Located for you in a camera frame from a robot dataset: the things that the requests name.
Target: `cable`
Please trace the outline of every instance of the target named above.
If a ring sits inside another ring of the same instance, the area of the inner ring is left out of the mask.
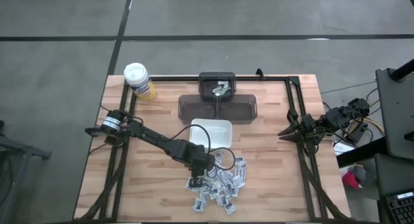
[[[371,133],[371,139],[369,140],[369,142],[372,142],[374,140],[374,133],[369,128],[367,128],[367,131],[369,131]]]
[[[92,153],[92,152],[94,152],[95,150],[99,150],[100,148],[102,148],[102,147],[104,147],[104,146],[106,146],[106,145],[107,145],[107,143],[105,143],[105,144],[103,144],[103,145],[101,145],[101,146],[96,147],[95,149],[91,150],[91,151],[88,153],[88,155],[91,155],[91,153]]]
[[[383,136],[385,136],[385,131],[384,131],[384,129],[379,125],[379,124],[377,124],[375,121],[373,121],[373,120],[371,120],[370,118],[367,118],[367,117],[365,117],[364,118],[364,122],[366,122],[366,123],[370,123],[370,124],[373,124],[380,132],[381,132],[381,134],[383,135]]]
[[[218,168],[218,169],[221,169],[221,170],[231,170],[234,167],[234,165],[235,165],[235,155],[234,155],[233,151],[231,149],[229,149],[229,148],[226,148],[226,147],[219,147],[219,148],[213,149],[212,152],[214,152],[216,150],[227,150],[227,151],[229,151],[232,154],[232,156],[233,156],[233,164],[229,168],[222,168],[221,166],[217,166],[216,164],[214,164],[214,166],[216,168]]]
[[[7,158],[7,163],[8,163],[8,170],[10,172],[10,185],[8,186],[8,189],[7,189],[7,192],[6,192],[5,196],[0,201],[0,208],[3,206],[3,203],[6,201],[6,198],[8,197],[8,195],[9,195],[9,193],[12,190],[12,187],[13,187],[12,161],[9,158]]]
[[[352,85],[352,86],[349,86],[349,87],[344,87],[344,88],[334,89],[334,90],[331,90],[331,91],[324,91],[324,92],[321,92],[321,95],[322,95],[322,94],[326,94],[326,93],[330,93],[330,92],[334,92],[334,91],[341,91],[341,90],[344,90],[344,89],[354,88],[354,87],[358,87],[358,86],[361,86],[361,85],[372,84],[372,83],[374,83],[374,82],[376,82],[376,81],[373,81],[373,82],[366,82],[366,83],[363,83],[363,84],[358,84],[358,85]]]
[[[166,139],[166,140],[160,140],[161,142],[166,142],[166,141],[170,141],[170,140],[173,140],[174,138],[176,138],[176,137],[178,137],[184,130],[186,130],[186,129],[188,129],[188,128],[190,128],[190,127],[192,127],[192,126],[195,126],[195,127],[199,127],[199,128],[201,128],[205,133],[206,133],[206,135],[207,135],[207,139],[208,139],[208,151],[207,151],[207,158],[208,158],[208,156],[210,156],[210,152],[211,152],[211,149],[212,149],[212,142],[211,142],[211,140],[210,140],[210,135],[208,134],[208,132],[207,132],[207,130],[204,128],[204,127],[202,127],[201,125],[198,125],[198,124],[190,124],[189,126],[186,126],[186,127],[184,127],[182,130],[180,130],[176,135],[174,135],[172,138],[169,138],[169,139]]]
[[[346,140],[343,138],[343,137],[341,137],[341,136],[339,136],[337,133],[335,133],[334,131],[332,131],[332,130],[330,130],[329,128],[325,128],[325,127],[316,127],[316,128],[321,128],[321,129],[324,129],[324,130],[326,130],[326,131],[328,131],[328,132],[330,132],[330,133],[332,133],[333,135],[335,135],[335,136],[337,136],[337,137],[339,137],[339,139],[341,139],[341,140],[344,140],[345,142],[346,142]]]
[[[371,112],[370,114],[368,114],[368,117],[374,113],[376,113],[379,109],[381,109],[381,106],[379,106],[375,111]]]
[[[352,120],[351,121],[351,124],[348,126],[348,128],[346,128],[346,130],[347,130],[347,132],[349,132],[350,134],[352,134],[352,133],[354,133],[360,127],[360,125],[361,125],[361,123],[359,123],[359,122],[357,122],[355,120]]]
[[[329,111],[332,110],[332,108],[329,107],[329,105],[327,103],[325,103],[325,102],[322,102],[322,103],[329,108]]]
[[[102,104],[100,104],[100,107],[102,107],[102,109],[110,111],[109,109],[107,109],[106,107],[104,107]]]
[[[377,100],[377,101],[375,101],[375,102],[373,102],[369,107],[372,107],[372,106],[374,106],[377,102],[379,102],[380,100]]]
[[[144,127],[144,120],[142,120],[142,118],[140,118],[140,117],[136,117],[136,116],[133,116],[133,115],[130,115],[129,113],[127,113],[126,111],[120,111],[121,113],[123,113],[125,116],[127,116],[128,118],[126,118],[125,120],[123,120],[123,121],[121,121],[121,124],[123,124],[123,123],[125,123],[125,122],[127,122],[128,120],[130,120],[130,119],[137,119],[137,120],[140,120],[141,121],[141,125],[142,125],[142,127]]]
[[[314,155],[316,155],[316,153],[319,151],[319,144],[317,144],[316,146],[317,146],[317,147],[316,147],[316,149],[315,149],[315,152],[313,153]]]
[[[369,97],[369,95],[371,95],[372,93],[374,93],[374,91],[376,91],[378,88],[376,87],[375,89],[373,89],[372,91],[370,91],[369,93],[368,93],[368,95],[365,97],[365,101],[367,101],[368,102],[368,97]]]
[[[354,121],[356,121],[356,122],[358,122],[358,123],[362,123],[363,121],[364,121],[364,118],[363,118],[363,116],[362,116],[362,114],[359,112],[359,111],[356,111],[356,110],[349,110],[349,111],[344,111],[343,112],[344,114],[345,113],[352,113],[352,118],[353,118],[353,120]],[[360,115],[360,119],[361,120],[358,120],[357,118],[355,118],[355,116],[354,116],[354,113],[357,113],[357,114],[359,114]],[[340,115],[338,115],[337,117],[336,117],[336,120],[335,120],[335,122],[336,122],[336,125],[339,127],[339,129],[340,130],[342,130],[342,132],[343,133],[346,133],[351,139],[352,139],[352,141],[353,142],[355,142],[355,139],[353,139],[352,138],[352,135],[350,134],[350,133],[348,133],[345,129],[343,129],[340,125],[339,125],[339,123],[338,123],[338,118],[339,117],[341,117]],[[346,140],[344,137],[342,137],[342,139],[341,140],[344,140],[345,142],[348,142],[348,143],[351,143],[351,144],[353,144],[352,142],[349,142],[348,140]],[[339,141],[337,141],[337,142],[335,142],[334,143],[334,146],[336,145],[336,144],[338,144],[341,140],[339,140]]]
[[[213,169],[215,170],[215,174],[214,174],[214,176],[213,176],[213,177],[210,177],[210,176],[208,175],[208,172],[207,172],[207,177],[209,177],[210,179],[213,179],[214,177],[216,177],[216,176],[217,176],[217,168],[216,168],[216,167],[213,167]]]

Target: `disposable wipes canister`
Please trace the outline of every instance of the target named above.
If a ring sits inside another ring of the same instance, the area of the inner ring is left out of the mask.
[[[142,64],[132,63],[127,65],[124,76],[139,100],[150,101],[157,94],[147,69]]]

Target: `yellow label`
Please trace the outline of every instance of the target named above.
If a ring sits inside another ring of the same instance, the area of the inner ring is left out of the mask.
[[[149,81],[148,90],[141,92],[141,93],[139,93],[138,91],[134,91],[134,93],[136,94],[138,99],[141,101],[150,101],[153,98],[155,98],[155,96],[157,95],[157,91],[155,90],[154,84],[151,80]]]

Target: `keyboard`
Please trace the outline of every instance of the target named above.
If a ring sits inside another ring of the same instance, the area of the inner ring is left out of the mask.
[[[414,191],[387,196],[386,199],[393,223],[414,223]]]

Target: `white plastic container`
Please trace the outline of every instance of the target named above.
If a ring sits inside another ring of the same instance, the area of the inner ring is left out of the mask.
[[[150,101],[157,94],[147,69],[142,64],[127,65],[124,69],[124,77],[139,100]]]
[[[232,145],[233,126],[228,120],[206,120],[196,118],[191,124],[198,124],[205,128],[210,136],[212,149],[225,147],[230,148]],[[197,126],[190,128],[190,142],[203,145],[208,149],[208,138],[206,133]]]

